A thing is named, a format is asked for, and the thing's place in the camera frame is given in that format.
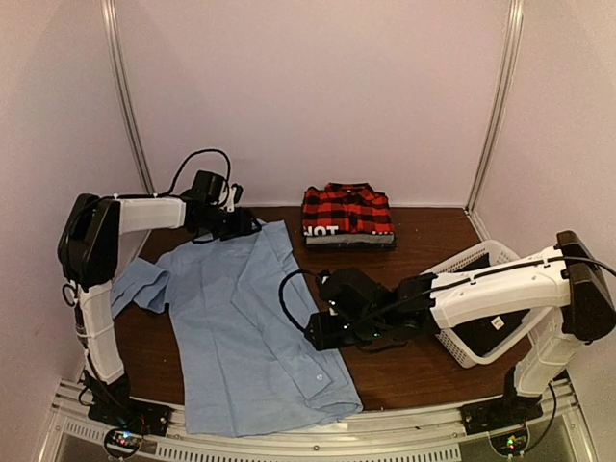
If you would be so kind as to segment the light blue long sleeve shirt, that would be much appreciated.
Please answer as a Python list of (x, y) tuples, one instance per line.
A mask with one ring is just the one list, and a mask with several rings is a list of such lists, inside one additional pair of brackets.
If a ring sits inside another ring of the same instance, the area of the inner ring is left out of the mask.
[(318, 351), (301, 327), (316, 311), (283, 221), (253, 235), (182, 244), (134, 260), (111, 292), (168, 313), (179, 347), (186, 428), (223, 437), (331, 424), (363, 404), (338, 351)]

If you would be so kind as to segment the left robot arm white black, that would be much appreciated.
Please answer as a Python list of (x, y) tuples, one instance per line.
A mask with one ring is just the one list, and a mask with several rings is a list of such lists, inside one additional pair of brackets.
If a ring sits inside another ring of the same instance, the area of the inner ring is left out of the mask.
[(153, 195), (80, 194), (60, 237), (57, 255), (66, 283), (65, 302), (73, 308), (84, 348), (87, 385), (93, 403), (118, 427), (132, 425), (138, 405), (129, 397), (130, 382), (116, 344), (111, 310), (119, 239), (125, 234), (185, 228), (228, 241), (252, 235), (261, 225), (239, 206), (243, 187), (221, 175), (200, 170), (180, 193)]

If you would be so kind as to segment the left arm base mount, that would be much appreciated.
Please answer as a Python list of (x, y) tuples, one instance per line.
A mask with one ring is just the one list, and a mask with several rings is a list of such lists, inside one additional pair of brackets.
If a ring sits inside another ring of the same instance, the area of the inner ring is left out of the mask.
[(91, 420), (141, 435), (166, 436), (172, 409), (169, 406), (130, 399), (120, 406), (95, 402), (88, 411)]

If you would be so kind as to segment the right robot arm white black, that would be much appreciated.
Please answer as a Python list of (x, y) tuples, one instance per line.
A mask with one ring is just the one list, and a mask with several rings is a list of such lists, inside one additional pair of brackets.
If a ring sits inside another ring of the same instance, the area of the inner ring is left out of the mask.
[(507, 373), (503, 395), (476, 408), (500, 424), (527, 420), (575, 353), (610, 334), (615, 307), (595, 260), (573, 231), (523, 259), (463, 272), (407, 277), (389, 290), (359, 269), (324, 271), (316, 282), (330, 312), (311, 315), (302, 332), (317, 350), (365, 346), (377, 339), (443, 334), (471, 321), (535, 314), (543, 330)]

